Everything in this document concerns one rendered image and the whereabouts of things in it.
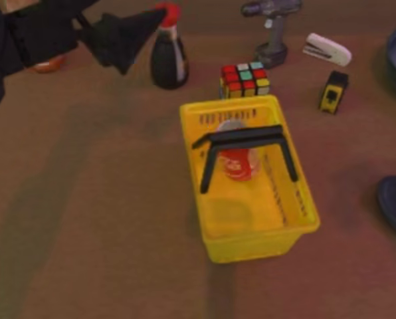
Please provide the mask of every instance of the basket handle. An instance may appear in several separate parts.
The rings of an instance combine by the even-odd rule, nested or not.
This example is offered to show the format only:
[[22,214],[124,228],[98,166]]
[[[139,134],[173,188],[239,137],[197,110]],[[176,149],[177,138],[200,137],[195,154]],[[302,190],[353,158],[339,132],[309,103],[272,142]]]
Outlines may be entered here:
[[199,148],[205,142],[210,142],[211,146],[208,151],[203,177],[201,179],[201,194],[208,192],[217,160],[217,154],[224,150],[258,148],[270,144],[279,144],[290,179],[293,182],[298,181],[298,174],[281,125],[241,128],[238,130],[208,133],[193,143],[192,149]]

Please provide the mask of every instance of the brown surface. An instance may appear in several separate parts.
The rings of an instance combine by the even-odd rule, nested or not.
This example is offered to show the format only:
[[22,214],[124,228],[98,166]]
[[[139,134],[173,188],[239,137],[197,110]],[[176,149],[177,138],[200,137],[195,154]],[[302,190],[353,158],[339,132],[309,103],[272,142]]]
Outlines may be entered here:
[[[178,110],[217,98],[220,66],[247,61],[265,34],[253,33],[261,20],[236,16],[239,1],[200,27],[192,14],[205,2],[219,5],[185,6],[192,69],[181,90],[151,85],[149,46],[125,78],[80,48],[62,72],[7,79],[0,319],[396,319],[396,235],[375,204],[375,184],[396,173],[396,98],[378,80],[396,1],[387,10],[313,0],[291,17],[288,63],[270,79],[322,227],[283,257],[226,266],[209,263],[201,244]],[[97,7],[116,5],[145,7]],[[359,24],[363,9],[368,22]],[[343,34],[332,38],[354,53],[337,116],[316,110],[335,66],[300,52],[311,31]]]

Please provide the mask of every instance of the drill base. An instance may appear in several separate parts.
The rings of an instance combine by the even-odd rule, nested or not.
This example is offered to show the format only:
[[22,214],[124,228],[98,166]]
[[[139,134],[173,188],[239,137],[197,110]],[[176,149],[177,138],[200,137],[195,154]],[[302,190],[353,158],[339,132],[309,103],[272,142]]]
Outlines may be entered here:
[[261,62],[265,69],[274,68],[285,62],[288,48],[284,43],[281,44],[281,49],[278,51],[270,51],[269,43],[264,43],[256,48],[254,59]]

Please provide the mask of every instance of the red square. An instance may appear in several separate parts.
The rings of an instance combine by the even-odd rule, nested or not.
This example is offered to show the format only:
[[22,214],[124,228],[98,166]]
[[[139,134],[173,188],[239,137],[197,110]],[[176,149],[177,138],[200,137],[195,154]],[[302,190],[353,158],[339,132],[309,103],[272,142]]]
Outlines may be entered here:
[[266,78],[267,77],[266,72],[262,69],[253,70],[252,75],[254,76],[254,78]]
[[236,73],[228,73],[225,74],[225,83],[229,84],[229,83],[233,83],[233,82],[239,82],[239,75]]
[[237,72],[237,68],[235,65],[225,65],[222,68],[222,76],[224,76],[227,73],[236,73]]
[[242,90],[243,88],[242,88],[242,86],[241,86],[241,84],[239,83],[239,82],[235,82],[235,83],[230,83],[229,85],[228,85],[228,87],[229,87],[229,91],[238,91],[238,90]]
[[254,81],[245,81],[243,84],[245,89],[256,88],[256,84],[254,83]]

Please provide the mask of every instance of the drill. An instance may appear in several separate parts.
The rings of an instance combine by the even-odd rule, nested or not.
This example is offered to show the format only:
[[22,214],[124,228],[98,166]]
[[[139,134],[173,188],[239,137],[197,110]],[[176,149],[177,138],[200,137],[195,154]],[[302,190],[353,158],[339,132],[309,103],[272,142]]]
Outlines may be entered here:
[[273,68],[285,62],[288,48],[282,42],[285,18],[291,13],[299,11],[301,0],[260,0],[246,3],[241,8],[244,17],[262,15],[266,17],[267,29],[271,29],[268,43],[259,45],[254,57],[266,69]]

